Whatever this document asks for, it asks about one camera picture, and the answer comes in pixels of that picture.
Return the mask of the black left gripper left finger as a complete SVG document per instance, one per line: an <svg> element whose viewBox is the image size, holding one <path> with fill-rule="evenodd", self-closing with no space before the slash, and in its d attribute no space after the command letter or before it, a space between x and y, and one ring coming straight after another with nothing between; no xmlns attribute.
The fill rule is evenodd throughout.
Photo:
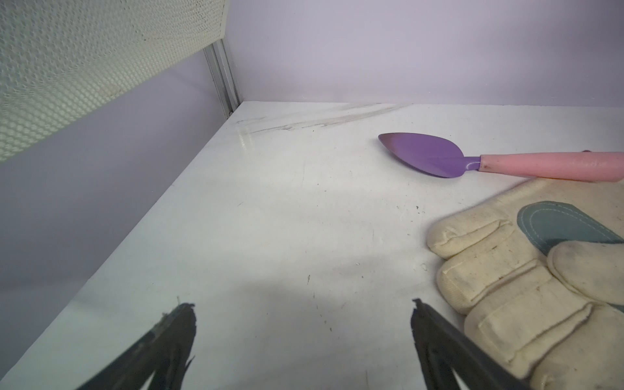
<svg viewBox="0 0 624 390"><path fill-rule="evenodd" d="M194 305L182 303L81 389L180 389L197 334Z"/></svg>

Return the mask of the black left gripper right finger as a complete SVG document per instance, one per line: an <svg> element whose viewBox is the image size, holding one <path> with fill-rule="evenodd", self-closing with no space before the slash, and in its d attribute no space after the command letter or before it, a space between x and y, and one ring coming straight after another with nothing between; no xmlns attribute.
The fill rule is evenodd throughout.
<svg viewBox="0 0 624 390"><path fill-rule="evenodd" d="M414 304L410 326L428 389L459 389L460 382L469 389L529 388L526 382L515 378L487 356L434 308L418 298Z"/></svg>

